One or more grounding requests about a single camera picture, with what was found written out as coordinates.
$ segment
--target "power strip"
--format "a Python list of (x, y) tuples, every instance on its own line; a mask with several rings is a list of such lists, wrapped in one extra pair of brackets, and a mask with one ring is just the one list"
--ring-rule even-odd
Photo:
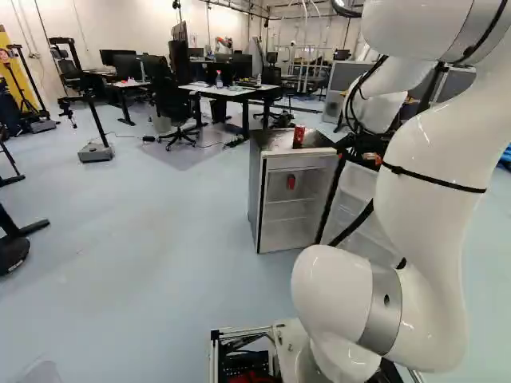
[(239, 144), (242, 144), (245, 141), (246, 141), (245, 137), (239, 134), (233, 140), (230, 140), (229, 142), (225, 143), (224, 148), (234, 148), (235, 146), (238, 146)]

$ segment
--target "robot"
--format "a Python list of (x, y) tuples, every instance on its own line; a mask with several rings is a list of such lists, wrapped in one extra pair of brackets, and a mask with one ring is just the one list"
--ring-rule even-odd
[(219, 53), (221, 51), (221, 47), (223, 47), (224, 53), (230, 54), (232, 53), (232, 38), (215, 38), (215, 53)]
[(436, 61), (474, 65), (477, 79), (405, 123), (386, 150), (374, 213), (406, 258), (403, 269), (326, 246), (298, 257), (291, 291), (309, 337), (302, 354), (326, 381), (366, 381), (381, 357), (427, 373), (463, 358), (465, 230), (511, 141), (510, 26), (507, 0), (366, 1), (363, 36), (391, 56), (351, 87), (351, 112), (368, 131), (388, 128), (405, 91)]

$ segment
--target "red component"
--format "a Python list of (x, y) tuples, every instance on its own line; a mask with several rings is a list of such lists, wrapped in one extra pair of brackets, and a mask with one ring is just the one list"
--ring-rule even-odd
[(303, 144), (303, 138), (305, 137), (305, 126), (295, 126), (295, 136), (293, 137), (293, 147), (300, 146)]
[(229, 379), (229, 383), (276, 383), (277, 380), (273, 377), (258, 377), (256, 372), (249, 371), (244, 375), (233, 377)]
[(287, 176), (287, 189), (288, 190), (295, 190), (296, 185), (296, 177), (290, 174)]

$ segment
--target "plastic bottle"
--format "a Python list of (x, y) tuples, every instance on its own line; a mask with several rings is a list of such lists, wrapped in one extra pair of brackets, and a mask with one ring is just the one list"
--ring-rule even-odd
[(218, 89), (223, 88), (224, 87), (224, 83), (222, 82), (222, 72), (217, 70), (216, 73), (217, 73), (217, 75), (216, 75), (216, 87)]

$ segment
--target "yellow poster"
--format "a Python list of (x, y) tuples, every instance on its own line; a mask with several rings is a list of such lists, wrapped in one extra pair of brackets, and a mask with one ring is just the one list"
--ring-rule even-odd
[[(10, 42), (9, 36), (7, 36), (6, 29), (2, 24), (0, 24), (0, 49), (7, 49), (7, 46), (9, 44), (12, 43)], [(12, 57), (8, 60), (8, 62), (10, 64), (10, 68), (12, 69), (14, 76), (16, 77), (16, 80), (18, 80), (19, 86), (21, 87), (21, 89), (23, 89), (25, 98), (27, 98), (28, 101), (30, 101), (30, 103), (36, 109), (40, 109), (41, 106), (35, 99), (34, 92), (32, 91), (32, 88), (30, 88), (28, 77), (25, 75), (25, 69), (23, 68), (19, 58)], [(22, 102), (22, 97), (19, 94), (18, 88), (16, 87), (16, 83), (14, 82), (13, 77), (11, 76), (9, 70), (6, 68), (2, 61), (0, 61), (0, 77), (4, 77), (7, 80), (10, 94), (13, 95), (18, 105), (20, 105), (20, 103)]]

